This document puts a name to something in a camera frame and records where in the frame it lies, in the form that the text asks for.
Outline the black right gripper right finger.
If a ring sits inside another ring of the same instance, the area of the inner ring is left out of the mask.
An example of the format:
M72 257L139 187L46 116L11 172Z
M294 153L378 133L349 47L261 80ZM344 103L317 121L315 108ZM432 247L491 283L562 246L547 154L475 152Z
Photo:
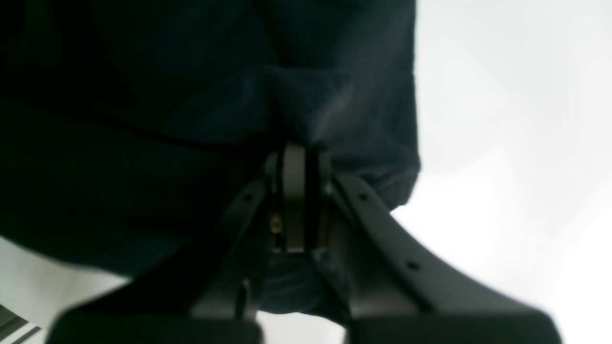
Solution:
M358 176L306 153L308 248L328 252L348 292L347 344L560 344L543 311L465 276L424 248Z

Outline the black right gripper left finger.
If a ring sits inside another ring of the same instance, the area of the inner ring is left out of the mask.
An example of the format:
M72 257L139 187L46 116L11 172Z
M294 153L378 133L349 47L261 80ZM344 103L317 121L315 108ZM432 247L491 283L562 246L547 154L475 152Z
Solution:
M111 294L64 313L49 344L262 344L271 254L306 250L306 150L287 144L206 229Z

